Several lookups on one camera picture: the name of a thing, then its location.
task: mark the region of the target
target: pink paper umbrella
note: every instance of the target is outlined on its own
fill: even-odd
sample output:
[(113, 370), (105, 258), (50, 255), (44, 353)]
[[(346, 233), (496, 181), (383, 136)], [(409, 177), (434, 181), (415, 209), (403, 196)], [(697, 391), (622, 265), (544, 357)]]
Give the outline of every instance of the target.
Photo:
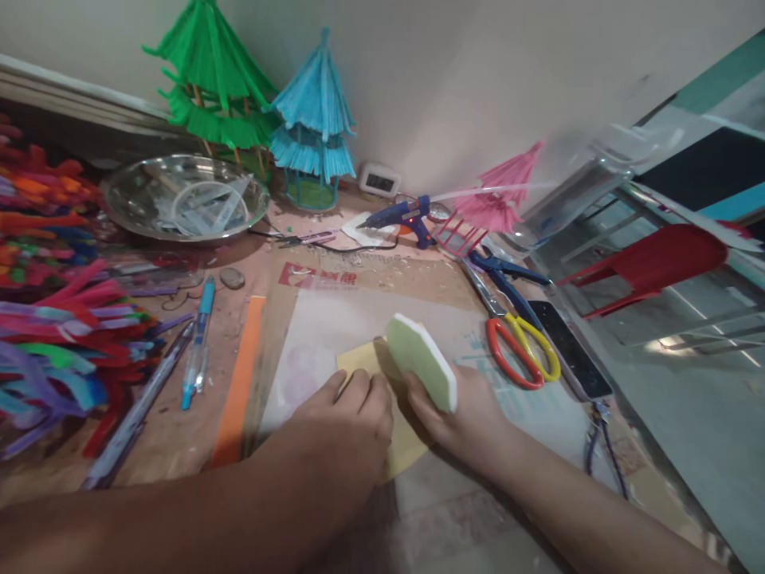
[[(526, 153), (516, 155), (481, 174), (481, 187), (527, 184), (532, 177), (542, 146), (542, 142), (537, 142)], [(448, 253), (464, 257), (489, 232), (510, 233), (513, 225), (521, 221), (512, 204), (515, 203), (515, 207), (518, 207), (527, 196), (527, 188), (521, 187), (513, 191), (478, 193), (455, 198), (452, 216), (436, 231), (434, 237)]]

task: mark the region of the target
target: phone screen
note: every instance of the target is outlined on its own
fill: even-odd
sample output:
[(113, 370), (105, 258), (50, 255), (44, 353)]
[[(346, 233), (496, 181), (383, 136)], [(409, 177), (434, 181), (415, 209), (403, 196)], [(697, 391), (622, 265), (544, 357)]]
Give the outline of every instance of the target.
[(552, 303), (547, 301), (529, 301), (539, 321), (544, 326), (550, 340), (558, 349), (571, 374), (576, 377), (585, 394), (590, 399), (599, 399), (611, 395), (614, 391), (595, 366), (587, 351), (576, 340), (566, 321), (560, 316)]

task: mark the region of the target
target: tiled floor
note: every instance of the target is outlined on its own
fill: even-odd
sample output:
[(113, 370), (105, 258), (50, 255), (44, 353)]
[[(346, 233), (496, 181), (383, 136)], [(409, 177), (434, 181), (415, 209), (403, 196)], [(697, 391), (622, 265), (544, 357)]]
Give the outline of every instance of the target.
[[(586, 223), (575, 222), (535, 254), (553, 280), (587, 267), (656, 228), (638, 220), (611, 236), (601, 253), (560, 259), (631, 211), (614, 205)], [(579, 313), (614, 301), (629, 288), (618, 277), (584, 288), (559, 288), (559, 302)], [(765, 571), (765, 348), (704, 355), (672, 352), (648, 340), (679, 320), (699, 320), (745, 306), (751, 293), (731, 291), (725, 272), (709, 273), (666, 289), (603, 318), (575, 320), (610, 372), (618, 390), (685, 480), (706, 513), (750, 572)], [(761, 323), (750, 317), (722, 326)]]

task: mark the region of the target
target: orange scissors handle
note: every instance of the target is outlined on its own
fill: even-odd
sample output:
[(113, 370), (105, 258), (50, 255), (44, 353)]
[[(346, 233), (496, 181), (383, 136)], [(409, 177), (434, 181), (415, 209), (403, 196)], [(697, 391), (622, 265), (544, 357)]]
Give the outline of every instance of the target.
[[(489, 319), (486, 322), (486, 333), (488, 336), (488, 347), (491, 349), (494, 359), (500, 366), (500, 369), (502, 369), (505, 375), (510, 377), (513, 383), (528, 389), (529, 391), (535, 391), (536, 389), (542, 388), (544, 385), (542, 372), (539, 370), (539, 367), (534, 360), (528, 355), (526, 349), (520, 345), (516, 338), (508, 331), (507, 327), (504, 326), (501, 319), (497, 317)], [(516, 356), (523, 361), (524, 365), (526, 365), (526, 368), (532, 375), (531, 381), (527, 381), (517, 372), (513, 371), (512, 367), (502, 354), (500, 341), (497, 337), (498, 335), (504, 339), (504, 342), (508, 344)]]

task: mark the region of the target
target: red plastic chair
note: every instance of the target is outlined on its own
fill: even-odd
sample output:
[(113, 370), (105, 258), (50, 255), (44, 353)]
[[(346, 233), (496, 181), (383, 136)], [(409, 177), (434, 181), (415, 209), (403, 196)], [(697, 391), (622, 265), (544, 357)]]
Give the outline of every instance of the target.
[(656, 297), (664, 287), (712, 271), (725, 263), (727, 258), (728, 248), (722, 241), (696, 226), (681, 223), (662, 227), (647, 238), (556, 284), (573, 282), (577, 286), (589, 285), (614, 275), (630, 284), (632, 293), (583, 316), (589, 319)]

